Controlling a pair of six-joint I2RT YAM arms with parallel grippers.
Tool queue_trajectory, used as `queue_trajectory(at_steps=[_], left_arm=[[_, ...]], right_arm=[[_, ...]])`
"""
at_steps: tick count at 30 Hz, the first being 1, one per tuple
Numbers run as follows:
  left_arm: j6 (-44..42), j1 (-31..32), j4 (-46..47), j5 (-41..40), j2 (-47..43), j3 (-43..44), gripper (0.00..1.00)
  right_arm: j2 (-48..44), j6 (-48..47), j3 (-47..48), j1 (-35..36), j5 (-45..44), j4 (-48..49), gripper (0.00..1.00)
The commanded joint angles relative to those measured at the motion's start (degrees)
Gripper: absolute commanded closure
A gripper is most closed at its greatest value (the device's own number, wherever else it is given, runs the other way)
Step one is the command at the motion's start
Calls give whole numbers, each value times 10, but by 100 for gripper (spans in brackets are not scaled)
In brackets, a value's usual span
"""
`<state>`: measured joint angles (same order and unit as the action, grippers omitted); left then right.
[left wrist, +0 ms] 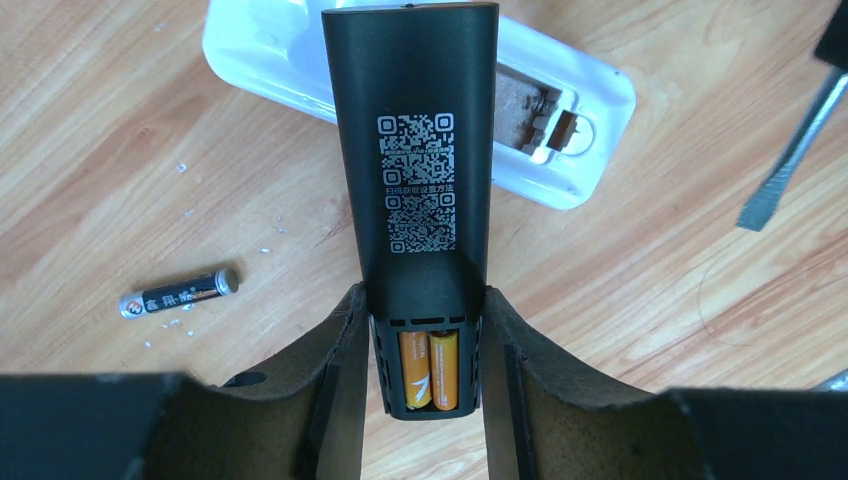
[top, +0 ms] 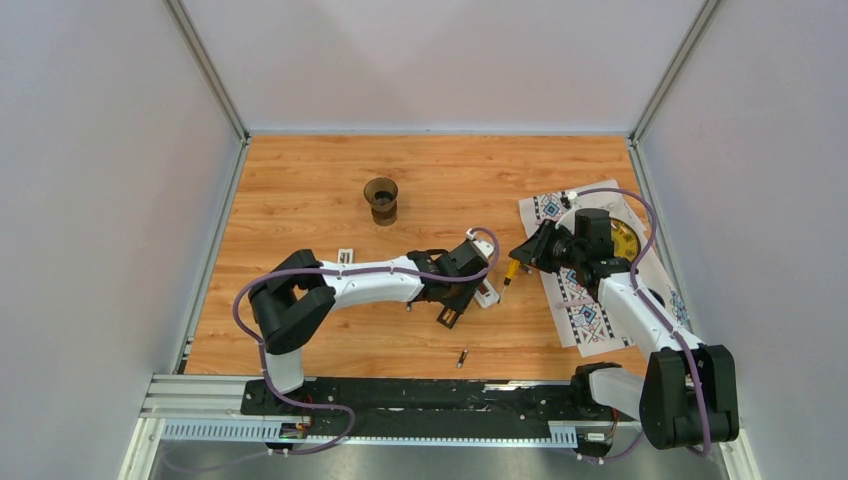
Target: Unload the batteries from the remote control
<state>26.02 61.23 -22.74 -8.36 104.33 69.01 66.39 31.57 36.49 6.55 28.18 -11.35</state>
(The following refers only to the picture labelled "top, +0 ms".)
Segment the small white remote control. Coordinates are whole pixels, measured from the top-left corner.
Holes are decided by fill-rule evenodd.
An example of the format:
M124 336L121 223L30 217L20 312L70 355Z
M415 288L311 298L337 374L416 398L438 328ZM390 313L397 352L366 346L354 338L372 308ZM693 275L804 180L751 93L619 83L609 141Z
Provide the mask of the small white remote control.
M339 249L337 252L337 263L339 265L352 265L355 263L355 252L352 248Z

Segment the yellow handled screwdriver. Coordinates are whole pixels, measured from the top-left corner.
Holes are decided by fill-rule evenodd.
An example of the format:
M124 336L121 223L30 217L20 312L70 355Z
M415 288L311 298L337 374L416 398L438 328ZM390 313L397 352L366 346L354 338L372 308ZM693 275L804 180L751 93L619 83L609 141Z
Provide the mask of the yellow handled screwdriver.
M504 276L503 284L501 290L499 292L498 302L501 303L504 299L507 288L511 285L512 281L516 277L517 273L521 269L521 262L519 260L512 260L507 268L507 271Z

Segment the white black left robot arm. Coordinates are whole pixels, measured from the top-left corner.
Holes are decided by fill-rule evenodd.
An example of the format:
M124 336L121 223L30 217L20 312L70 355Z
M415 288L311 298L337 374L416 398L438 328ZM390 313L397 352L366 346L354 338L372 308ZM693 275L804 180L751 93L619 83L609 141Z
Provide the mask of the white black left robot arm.
M471 302L488 308L499 301L487 279L499 257L498 240L482 227L468 230L452 250L414 250L381 262L326 262L310 249L294 252L248 283L232 306L239 321L240 303L248 300L259 328L253 337L269 384L267 401L283 415L302 408L302 349L330 313L381 302L438 303L438 323L452 328Z

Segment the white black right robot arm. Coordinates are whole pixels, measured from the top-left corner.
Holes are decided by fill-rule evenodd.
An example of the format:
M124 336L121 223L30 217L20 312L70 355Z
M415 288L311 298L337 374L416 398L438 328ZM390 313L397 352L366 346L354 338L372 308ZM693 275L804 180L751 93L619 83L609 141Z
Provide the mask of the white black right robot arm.
M592 299L624 324L647 360L643 378L611 363L578 368L575 378L582 383L570 391L576 414L593 419L614 408L639 420L658 450L705 452L738 438L733 355L674 325L635 264L615 254L608 211L578 209L572 228L546 219L509 256L544 273L574 271Z

